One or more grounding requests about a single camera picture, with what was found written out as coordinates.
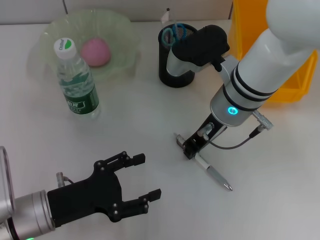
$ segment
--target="blue scissor handle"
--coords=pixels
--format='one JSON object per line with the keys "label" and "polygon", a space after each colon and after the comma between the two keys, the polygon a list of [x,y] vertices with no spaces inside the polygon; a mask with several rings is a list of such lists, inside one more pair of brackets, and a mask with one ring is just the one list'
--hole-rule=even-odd
{"label": "blue scissor handle", "polygon": [[[172,42],[170,42],[170,43],[165,41],[165,35],[167,32],[169,32],[171,39],[172,39]],[[176,42],[176,39],[174,37],[174,32],[170,27],[167,27],[166,29],[163,30],[162,35],[161,35],[161,42],[166,47],[172,47],[172,45]]]}
{"label": "blue scissor handle", "polygon": [[176,40],[176,41],[179,40],[179,38],[178,38],[178,36],[177,36],[176,26],[177,26],[177,28],[182,28],[182,30],[183,30],[182,39],[184,39],[184,38],[187,36],[187,29],[186,29],[186,27],[185,27],[182,23],[177,23],[176,25],[173,24],[173,27],[172,27],[172,31],[173,31],[173,35],[174,35],[174,37],[175,37],[175,40]]}

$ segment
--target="pen tip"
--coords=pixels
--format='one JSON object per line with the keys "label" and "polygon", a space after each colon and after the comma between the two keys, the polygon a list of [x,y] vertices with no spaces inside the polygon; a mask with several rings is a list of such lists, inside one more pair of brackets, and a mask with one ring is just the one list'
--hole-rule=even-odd
{"label": "pen tip", "polygon": [[225,183],[224,186],[225,186],[228,190],[233,191],[232,187],[231,187],[228,183]]}

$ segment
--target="pink object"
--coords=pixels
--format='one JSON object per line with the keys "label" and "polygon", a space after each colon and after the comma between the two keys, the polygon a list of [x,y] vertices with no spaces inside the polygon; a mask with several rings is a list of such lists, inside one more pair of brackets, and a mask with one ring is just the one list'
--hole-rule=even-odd
{"label": "pink object", "polygon": [[111,52],[108,44],[96,37],[84,43],[81,57],[90,67],[100,67],[110,61]]}

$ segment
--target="pen holder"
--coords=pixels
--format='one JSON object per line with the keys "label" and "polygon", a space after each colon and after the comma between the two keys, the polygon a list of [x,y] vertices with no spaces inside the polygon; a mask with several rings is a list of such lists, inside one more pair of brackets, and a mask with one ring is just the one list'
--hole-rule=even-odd
{"label": "pen holder", "polygon": [[[166,31],[167,28],[171,28],[174,26],[174,24],[168,25],[166,28],[160,31],[158,35],[158,42],[159,42],[159,78],[161,82],[163,82],[165,85],[172,87],[172,88],[182,88],[190,83],[195,78],[195,73],[193,71],[187,71],[186,73],[182,74],[181,76],[171,76],[167,71],[167,60],[168,55],[170,52],[171,47],[167,46],[163,43],[163,40],[165,40],[166,43],[170,43],[170,35],[167,34],[164,37],[163,31]],[[179,39],[181,39],[183,36],[188,36],[190,34],[193,34],[197,31],[194,27],[183,24],[184,28],[178,26],[176,34],[179,34]]]}

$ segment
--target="yellow container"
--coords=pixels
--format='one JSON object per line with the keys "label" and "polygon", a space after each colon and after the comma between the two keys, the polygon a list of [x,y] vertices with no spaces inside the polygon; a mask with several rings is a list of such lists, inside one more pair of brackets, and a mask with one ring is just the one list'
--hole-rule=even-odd
{"label": "yellow container", "polygon": [[[268,0],[233,0],[232,25],[228,36],[230,53],[241,60],[259,35],[268,28],[266,9]],[[293,103],[309,91],[318,55],[314,51],[302,67],[268,100]]]}

